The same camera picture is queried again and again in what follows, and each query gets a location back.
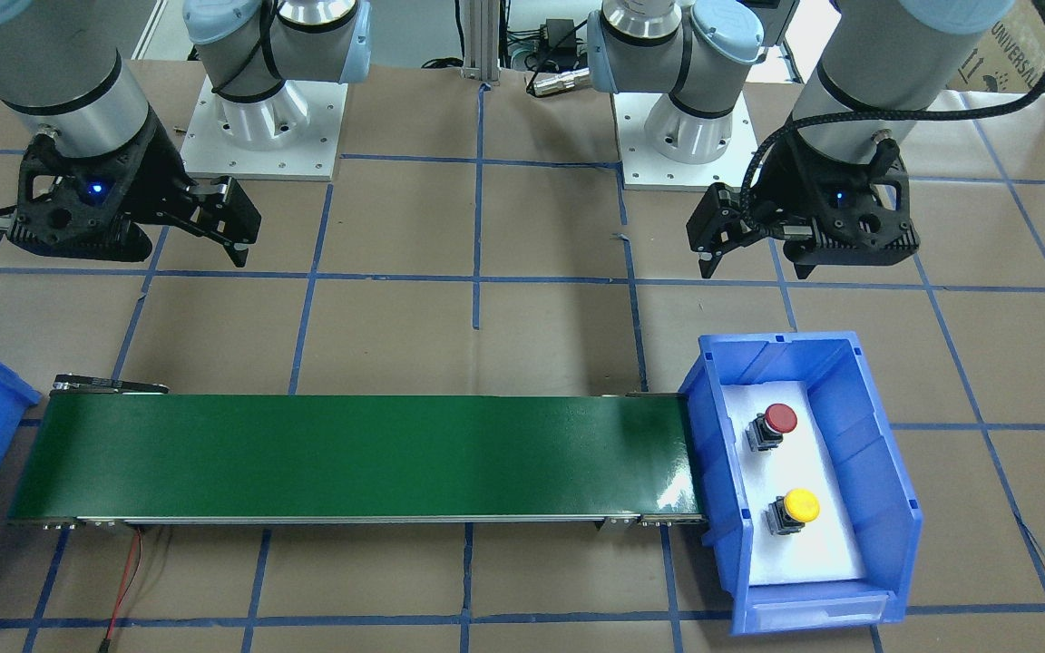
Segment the white foam pad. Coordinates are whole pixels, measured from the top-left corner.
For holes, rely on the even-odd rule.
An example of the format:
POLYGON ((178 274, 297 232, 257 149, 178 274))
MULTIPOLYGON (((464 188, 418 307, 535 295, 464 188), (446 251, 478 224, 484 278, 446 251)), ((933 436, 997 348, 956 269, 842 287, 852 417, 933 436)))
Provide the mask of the white foam pad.
POLYGON ((754 529, 750 586, 862 578, 863 559, 825 436, 810 409, 806 384, 775 381, 725 384, 722 389, 733 426, 735 459, 754 529), (747 426, 771 404, 795 409, 797 427, 785 434, 775 450, 754 452, 747 442, 747 426), (776 536, 768 528, 767 508, 776 497, 796 488, 813 493, 820 515, 798 533, 776 536))

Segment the black power adapter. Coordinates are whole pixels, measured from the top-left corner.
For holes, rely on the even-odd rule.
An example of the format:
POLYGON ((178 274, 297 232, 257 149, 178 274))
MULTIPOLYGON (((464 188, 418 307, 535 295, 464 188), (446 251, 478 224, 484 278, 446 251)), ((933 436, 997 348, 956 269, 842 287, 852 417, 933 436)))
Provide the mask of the black power adapter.
POLYGON ((571 18, 547 18, 539 29, 540 51, 552 55, 576 53, 577 26, 571 18))

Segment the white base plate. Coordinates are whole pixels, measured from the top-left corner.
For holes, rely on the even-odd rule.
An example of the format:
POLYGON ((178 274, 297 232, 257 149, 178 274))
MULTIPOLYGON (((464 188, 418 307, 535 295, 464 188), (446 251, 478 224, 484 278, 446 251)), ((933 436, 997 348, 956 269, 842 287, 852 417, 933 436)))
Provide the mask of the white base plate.
POLYGON ((192 178, 331 181, 348 85, 288 80, 264 101, 236 103, 204 81, 180 149, 192 178))
POLYGON ((688 115, 663 93, 619 93, 612 100, 627 189, 704 190, 717 181, 741 186, 757 149, 742 96, 717 119, 688 115))

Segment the red push button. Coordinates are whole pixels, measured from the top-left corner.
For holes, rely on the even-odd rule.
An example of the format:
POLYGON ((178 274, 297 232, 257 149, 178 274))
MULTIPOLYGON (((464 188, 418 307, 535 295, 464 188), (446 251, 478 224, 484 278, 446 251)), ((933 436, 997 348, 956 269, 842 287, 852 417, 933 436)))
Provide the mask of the red push button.
POLYGON ((799 425, 799 417, 795 409, 789 404, 771 404, 756 414, 746 429, 749 449, 754 452, 775 450, 785 439, 785 435, 795 432, 799 425))

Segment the cardboard box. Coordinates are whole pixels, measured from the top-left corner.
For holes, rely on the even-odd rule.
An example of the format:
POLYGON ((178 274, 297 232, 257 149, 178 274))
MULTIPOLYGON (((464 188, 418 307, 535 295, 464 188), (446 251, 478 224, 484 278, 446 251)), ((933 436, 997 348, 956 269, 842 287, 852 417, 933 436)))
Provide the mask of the cardboard box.
POLYGON ((963 55, 949 90, 1023 94, 1045 70, 1045 28, 1030 1, 1016 1, 963 55))

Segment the aluminium profile post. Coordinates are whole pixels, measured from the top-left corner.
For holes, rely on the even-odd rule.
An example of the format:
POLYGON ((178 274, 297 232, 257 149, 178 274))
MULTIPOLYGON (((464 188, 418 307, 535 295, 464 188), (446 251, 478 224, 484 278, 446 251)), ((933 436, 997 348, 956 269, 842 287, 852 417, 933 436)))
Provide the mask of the aluminium profile post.
POLYGON ((463 78, 498 85, 504 8, 504 1, 459 1, 463 78))

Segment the yellow push button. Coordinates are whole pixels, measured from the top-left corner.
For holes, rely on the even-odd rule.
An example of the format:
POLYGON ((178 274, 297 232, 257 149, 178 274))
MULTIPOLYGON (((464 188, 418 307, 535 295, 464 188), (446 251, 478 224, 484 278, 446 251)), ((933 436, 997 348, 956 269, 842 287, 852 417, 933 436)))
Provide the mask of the yellow push button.
POLYGON ((773 536, 791 536, 820 517, 821 503, 812 491, 793 488, 777 495, 766 508, 768 530, 773 536))

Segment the green conveyor belt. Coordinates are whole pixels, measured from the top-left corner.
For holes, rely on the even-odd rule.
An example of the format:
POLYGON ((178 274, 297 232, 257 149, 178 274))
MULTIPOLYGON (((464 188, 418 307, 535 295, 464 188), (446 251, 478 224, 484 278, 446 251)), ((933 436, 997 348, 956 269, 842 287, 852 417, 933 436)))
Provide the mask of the green conveyor belt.
POLYGON ((16 523, 694 523, 675 395, 54 393, 16 523))

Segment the silver cylindrical connector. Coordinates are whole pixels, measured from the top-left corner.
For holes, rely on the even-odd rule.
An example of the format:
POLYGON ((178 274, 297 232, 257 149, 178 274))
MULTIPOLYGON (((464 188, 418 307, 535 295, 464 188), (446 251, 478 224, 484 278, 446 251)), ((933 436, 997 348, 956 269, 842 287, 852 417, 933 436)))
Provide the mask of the silver cylindrical connector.
POLYGON ((560 72, 548 77, 539 77, 538 74, 526 87, 527 94, 533 98, 552 98, 552 96, 583 90, 593 87, 591 70, 580 69, 568 72, 560 72))

